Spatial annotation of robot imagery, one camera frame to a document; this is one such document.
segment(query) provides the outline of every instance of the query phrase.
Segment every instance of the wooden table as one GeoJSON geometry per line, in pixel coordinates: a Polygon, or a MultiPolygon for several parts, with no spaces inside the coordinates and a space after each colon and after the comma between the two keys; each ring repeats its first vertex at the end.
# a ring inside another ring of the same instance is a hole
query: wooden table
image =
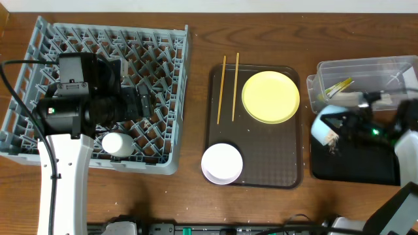
{"type": "MultiPolygon", "coordinates": [[[[331,213],[368,219],[399,187],[316,180],[310,175],[310,125],[314,120],[306,77],[320,61],[414,55],[418,16],[407,14],[41,14],[50,23],[184,29],[192,36],[180,167],[171,176],[89,170],[88,221],[119,214],[147,222],[278,224],[296,213],[320,222],[331,213]],[[219,187],[201,175],[209,72],[214,65],[289,65],[300,76],[304,179],[293,190],[219,187]]],[[[22,59],[38,14],[11,14],[0,59],[22,59]]],[[[7,69],[14,84],[20,66],[7,69]]],[[[0,86],[4,116],[10,95],[0,86]]],[[[37,231],[40,168],[0,158],[0,231],[37,231]]]]}

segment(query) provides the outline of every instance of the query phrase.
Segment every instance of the white wall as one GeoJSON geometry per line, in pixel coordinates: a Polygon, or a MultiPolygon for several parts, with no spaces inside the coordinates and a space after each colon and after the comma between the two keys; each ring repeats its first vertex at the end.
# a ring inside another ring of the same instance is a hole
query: white wall
{"type": "Polygon", "coordinates": [[[0,0],[9,12],[418,13],[418,0],[0,0]]]}

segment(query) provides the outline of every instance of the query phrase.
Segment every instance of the yellow plate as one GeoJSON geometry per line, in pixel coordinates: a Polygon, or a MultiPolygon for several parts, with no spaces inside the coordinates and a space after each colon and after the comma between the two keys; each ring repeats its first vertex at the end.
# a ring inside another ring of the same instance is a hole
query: yellow plate
{"type": "Polygon", "coordinates": [[[242,102],[256,120],[269,124],[281,123],[298,110],[299,90],[284,74],[259,72],[245,83],[242,102]]]}

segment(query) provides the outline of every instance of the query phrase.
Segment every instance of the chopstick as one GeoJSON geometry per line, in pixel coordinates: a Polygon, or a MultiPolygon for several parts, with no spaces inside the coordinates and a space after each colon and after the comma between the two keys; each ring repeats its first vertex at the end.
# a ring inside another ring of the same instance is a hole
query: chopstick
{"type": "Polygon", "coordinates": [[[223,92],[223,79],[225,77],[225,64],[227,62],[227,56],[223,56],[222,66],[222,79],[221,79],[221,91],[219,92],[219,106],[217,108],[217,124],[219,125],[219,118],[221,117],[221,105],[222,105],[222,92],[223,92]]]}
{"type": "Polygon", "coordinates": [[[238,82],[238,61],[240,60],[240,54],[236,54],[236,64],[235,64],[235,83],[234,83],[234,101],[233,101],[233,121],[235,116],[235,100],[236,100],[236,84],[238,82]]]}

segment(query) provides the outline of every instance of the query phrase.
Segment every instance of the clear plastic bin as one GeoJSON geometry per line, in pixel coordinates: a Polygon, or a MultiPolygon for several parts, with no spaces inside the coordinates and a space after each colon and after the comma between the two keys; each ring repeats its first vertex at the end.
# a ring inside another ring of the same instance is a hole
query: clear plastic bin
{"type": "MultiPolygon", "coordinates": [[[[406,87],[418,89],[417,71],[416,55],[320,62],[317,74],[310,75],[306,81],[312,111],[317,114],[328,104],[357,106],[361,99],[359,96],[340,99],[329,98],[325,94],[326,89],[348,78],[352,78],[353,83],[344,93],[390,91],[406,87]]],[[[389,103],[375,103],[373,109],[396,110],[401,100],[417,97],[418,93],[414,91],[391,94],[389,103]]]]}

